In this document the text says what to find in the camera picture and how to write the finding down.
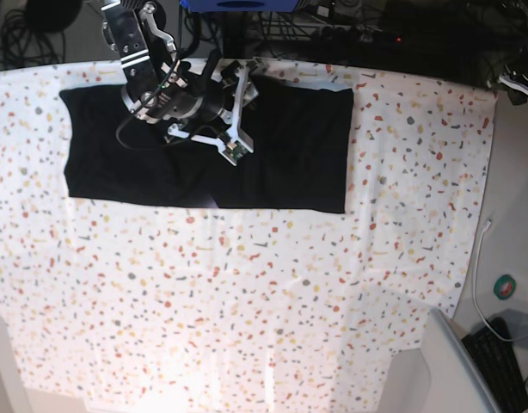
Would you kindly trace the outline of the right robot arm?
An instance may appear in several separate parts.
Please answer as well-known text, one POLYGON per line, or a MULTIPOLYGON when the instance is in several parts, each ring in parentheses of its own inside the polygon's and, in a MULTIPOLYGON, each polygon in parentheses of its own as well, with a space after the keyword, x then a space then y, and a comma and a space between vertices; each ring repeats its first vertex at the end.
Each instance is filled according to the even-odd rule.
POLYGON ((120 56, 126 76, 125 102, 131 115, 149 124, 162 120, 211 122, 228 98, 212 74, 222 55, 211 51, 200 74, 191 71, 187 53, 158 23, 157 1, 101 1, 102 34, 120 56))

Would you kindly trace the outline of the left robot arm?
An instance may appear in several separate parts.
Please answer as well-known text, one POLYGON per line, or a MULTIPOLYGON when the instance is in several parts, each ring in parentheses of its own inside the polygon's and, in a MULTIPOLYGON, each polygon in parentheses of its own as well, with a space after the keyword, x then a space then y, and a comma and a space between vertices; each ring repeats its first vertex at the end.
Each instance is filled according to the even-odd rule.
POLYGON ((505 91, 513 106, 528 102, 528 1, 489 1, 496 17, 486 28, 498 41, 497 50, 485 56, 489 68, 486 86, 505 91))

